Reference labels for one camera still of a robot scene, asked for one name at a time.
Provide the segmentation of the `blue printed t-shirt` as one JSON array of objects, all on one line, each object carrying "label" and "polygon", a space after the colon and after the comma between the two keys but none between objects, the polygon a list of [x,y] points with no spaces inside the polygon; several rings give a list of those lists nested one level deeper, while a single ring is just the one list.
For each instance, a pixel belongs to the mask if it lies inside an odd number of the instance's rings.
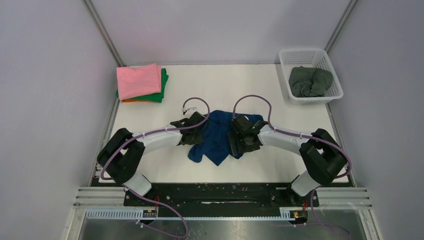
[{"label": "blue printed t-shirt", "polygon": [[214,110],[210,113],[207,124],[202,127],[203,142],[195,144],[189,150],[187,157],[199,163],[206,156],[216,166],[219,166],[228,156],[240,159],[244,153],[253,152],[260,149],[261,143],[258,138],[253,137],[256,143],[253,146],[243,146],[243,142],[236,137],[235,141],[237,154],[233,154],[229,135],[232,134],[231,125],[233,113],[223,110]]}]

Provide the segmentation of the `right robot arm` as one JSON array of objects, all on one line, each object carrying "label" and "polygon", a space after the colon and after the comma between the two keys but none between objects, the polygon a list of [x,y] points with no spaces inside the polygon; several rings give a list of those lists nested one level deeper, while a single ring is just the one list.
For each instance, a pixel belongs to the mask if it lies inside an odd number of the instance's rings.
[{"label": "right robot arm", "polygon": [[234,117],[230,126],[228,139],[234,157],[258,151],[263,146],[283,149],[301,157],[305,171],[294,178],[287,188],[270,191],[270,204],[273,207],[313,206],[312,191],[330,185],[342,169],[350,165],[346,153],[322,128],[303,134],[274,128],[264,120],[254,122],[243,115]]}]

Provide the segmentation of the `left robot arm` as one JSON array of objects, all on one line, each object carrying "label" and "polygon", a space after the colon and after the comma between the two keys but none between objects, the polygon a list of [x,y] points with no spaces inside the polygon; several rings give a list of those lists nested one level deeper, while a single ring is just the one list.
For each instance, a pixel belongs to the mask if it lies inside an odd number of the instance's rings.
[{"label": "left robot arm", "polygon": [[146,133],[120,128],[96,157],[97,163],[105,169],[104,174],[108,175],[103,180],[113,180],[124,186],[144,206],[152,204],[155,200],[152,183],[138,171],[142,157],[165,147],[200,144],[207,127],[209,120],[196,111],[189,118]]}]

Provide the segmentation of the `green folded t-shirt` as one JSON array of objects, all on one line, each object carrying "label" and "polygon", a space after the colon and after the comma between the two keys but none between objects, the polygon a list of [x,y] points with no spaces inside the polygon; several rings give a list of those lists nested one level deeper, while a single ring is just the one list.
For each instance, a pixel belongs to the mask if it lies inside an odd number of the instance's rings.
[{"label": "green folded t-shirt", "polygon": [[169,79],[167,70],[160,65],[118,67],[115,97],[121,102],[148,101],[161,103]]}]

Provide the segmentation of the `pink folded t-shirt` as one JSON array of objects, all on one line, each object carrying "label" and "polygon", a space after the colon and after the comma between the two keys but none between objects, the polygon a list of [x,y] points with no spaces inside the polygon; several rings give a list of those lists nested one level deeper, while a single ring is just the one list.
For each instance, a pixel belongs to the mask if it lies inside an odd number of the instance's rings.
[{"label": "pink folded t-shirt", "polygon": [[158,94],[162,91],[162,67],[155,63],[116,69],[119,100]]}]

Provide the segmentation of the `orange folded t-shirt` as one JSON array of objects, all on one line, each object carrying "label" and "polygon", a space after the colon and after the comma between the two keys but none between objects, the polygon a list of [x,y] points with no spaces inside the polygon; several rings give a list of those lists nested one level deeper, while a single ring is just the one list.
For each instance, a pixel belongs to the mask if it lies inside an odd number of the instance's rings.
[{"label": "orange folded t-shirt", "polygon": [[146,100],[143,100],[143,99],[123,99],[122,100],[122,102],[123,103],[133,103],[133,102],[143,102],[143,101],[146,101]]}]

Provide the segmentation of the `grey crumpled t-shirt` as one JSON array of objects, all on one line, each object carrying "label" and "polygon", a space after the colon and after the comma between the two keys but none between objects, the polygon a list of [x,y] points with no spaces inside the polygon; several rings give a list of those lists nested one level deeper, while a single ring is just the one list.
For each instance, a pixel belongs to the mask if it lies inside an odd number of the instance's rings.
[{"label": "grey crumpled t-shirt", "polygon": [[334,81],[333,74],[315,67],[294,67],[289,76],[291,93],[297,98],[324,97]]}]

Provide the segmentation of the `white plastic basket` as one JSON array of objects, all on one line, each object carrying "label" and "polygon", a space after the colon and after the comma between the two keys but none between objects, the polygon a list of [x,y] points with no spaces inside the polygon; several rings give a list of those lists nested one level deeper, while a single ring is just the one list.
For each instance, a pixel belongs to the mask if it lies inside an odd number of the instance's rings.
[{"label": "white plastic basket", "polygon": [[290,48],[278,53],[287,97],[294,105],[326,104],[344,96],[327,52]]}]

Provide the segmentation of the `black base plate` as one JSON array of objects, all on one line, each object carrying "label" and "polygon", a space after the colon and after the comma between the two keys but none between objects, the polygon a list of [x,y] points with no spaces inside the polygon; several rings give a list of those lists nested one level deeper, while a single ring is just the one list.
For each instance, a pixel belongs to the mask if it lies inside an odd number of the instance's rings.
[{"label": "black base plate", "polygon": [[[153,183],[152,188],[140,199],[127,191],[126,207],[154,207],[158,200],[177,210],[183,217],[278,217],[280,208],[303,207],[271,206],[270,191],[284,190],[282,183]],[[316,193],[313,205],[318,207]]]}]

